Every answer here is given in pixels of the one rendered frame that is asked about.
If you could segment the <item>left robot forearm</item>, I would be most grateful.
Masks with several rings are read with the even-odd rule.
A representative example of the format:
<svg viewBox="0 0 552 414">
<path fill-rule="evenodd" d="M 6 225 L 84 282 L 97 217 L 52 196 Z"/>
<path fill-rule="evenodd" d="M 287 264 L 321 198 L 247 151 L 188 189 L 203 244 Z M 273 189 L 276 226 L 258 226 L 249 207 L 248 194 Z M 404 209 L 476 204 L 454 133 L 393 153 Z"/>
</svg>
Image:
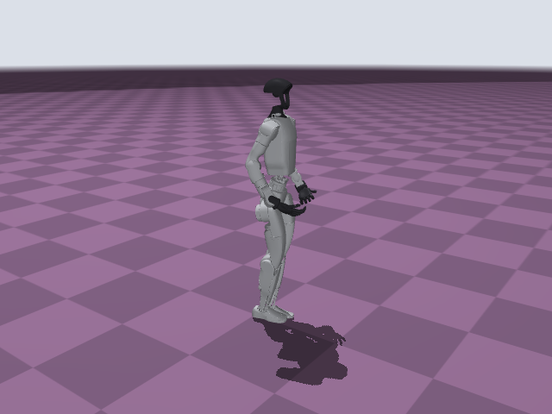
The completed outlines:
<svg viewBox="0 0 552 414">
<path fill-rule="evenodd" d="M 298 171 L 298 169 L 295 167 L 294 173 L 292 173 L 288 176 L 291 177 L 292 182 L 296 185 L 296 187 L 299 187 L 300 185 L 303 184 L 303 181 L 302 181 L 302 177 L 301 177 L 300 173 L 298 173 L 297 171 Z"/>
</svg>

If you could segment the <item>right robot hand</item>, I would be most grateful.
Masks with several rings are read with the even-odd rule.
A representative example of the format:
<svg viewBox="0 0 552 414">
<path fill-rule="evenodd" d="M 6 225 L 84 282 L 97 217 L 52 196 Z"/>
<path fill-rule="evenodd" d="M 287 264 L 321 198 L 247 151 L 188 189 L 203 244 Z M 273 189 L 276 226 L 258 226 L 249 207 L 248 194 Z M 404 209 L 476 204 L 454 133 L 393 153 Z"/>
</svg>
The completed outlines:
<svg viewBox="0 0 552 414">
<path fill-rule="evenodd" d="M 288 204 L 284 204 L 284 203 L 281 203 L 280 202 L 280 199 L 279 198 L 276 198 L 274 196 L 270 196 L 268 198 L 268 201 L 272 204 L 275 204 L 272 208 L 274 210 L 278 209 L 280 210 L 281 212 L 285 213 L 285 214 L 288 214 L 290 216 L 299 216 L 301 215 L 302 213 L 305 212 L 306 210 L 306 206 L 302 209 L 302 210 L 298 210 L 298 209 L 293 209 L 293 208 L 297 208 L 300 206 L 300 204 L 295 204 L 295 205 L 288 205 Z"/>
</svg>

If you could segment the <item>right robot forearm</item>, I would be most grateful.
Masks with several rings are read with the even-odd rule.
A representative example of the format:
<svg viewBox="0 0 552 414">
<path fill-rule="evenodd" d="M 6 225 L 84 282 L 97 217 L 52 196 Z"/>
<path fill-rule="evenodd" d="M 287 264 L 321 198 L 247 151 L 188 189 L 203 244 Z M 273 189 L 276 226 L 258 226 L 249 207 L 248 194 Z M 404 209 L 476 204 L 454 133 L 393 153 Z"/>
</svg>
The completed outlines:
<svg viewBox="0 0 552 414">
<path fill-rule="evenodd" d="M 272 208 L 275 204 L 272 204 L 268 201 L 270 196 L 274 196 L 271 188 L 265 180 L 264 173 L 260 172 L 259 163 L 255 160 L 251 160 L 247 164 L 248 176 L 251 179 L 252 184 L 257 188 L 258 193 L 264 200 L 264 204 L 268 208 Z"/>
</svg>

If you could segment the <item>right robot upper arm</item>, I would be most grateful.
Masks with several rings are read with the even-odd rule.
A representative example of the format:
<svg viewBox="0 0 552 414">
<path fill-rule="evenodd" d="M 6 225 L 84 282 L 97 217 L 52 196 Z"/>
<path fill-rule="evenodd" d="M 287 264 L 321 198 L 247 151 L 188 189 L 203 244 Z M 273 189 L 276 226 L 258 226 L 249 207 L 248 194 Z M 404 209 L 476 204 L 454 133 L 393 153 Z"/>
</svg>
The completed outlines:
<svg viewBox="0 0 552 414">
<path fill-rule="evenodd" d="M 267 147 L 270 142 L 274 140 L 279 132 L 280 125 L 275 121 L 263 122 L 259 128 L 258 136 L 255 140 L 255 143 L 247 157 L 245 167 L 247 169 L 247 164 L 251 160 L 255 160 L 259 163 L 261 169 L 261 163 L 259 158 L 266 152 Z"/>
</svg>

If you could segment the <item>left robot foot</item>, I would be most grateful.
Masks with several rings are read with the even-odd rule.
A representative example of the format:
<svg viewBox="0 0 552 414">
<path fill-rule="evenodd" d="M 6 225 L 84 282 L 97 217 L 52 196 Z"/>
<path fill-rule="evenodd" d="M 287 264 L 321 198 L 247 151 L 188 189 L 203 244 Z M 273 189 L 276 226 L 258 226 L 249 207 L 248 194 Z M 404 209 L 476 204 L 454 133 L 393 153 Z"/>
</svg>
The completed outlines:
<svg viewBox="0 0 552 414">
<path fill-rule="evenodd" d="M 270 307 L 271 308 L 271 307 Z M 266 309 L 266 308 L 265 308 Z M 294 314 L 290 311 L 287 311 L 287 310 L 283 310 L 281 308 L 279 308 L 277 305 L 275 305 L 275 311 L 277 312 L 280 312 L 280 313 L 283 313 L 285 315 L 287 315 L 287 318 L 293 318 L 294 317 Z"/>
</svg>

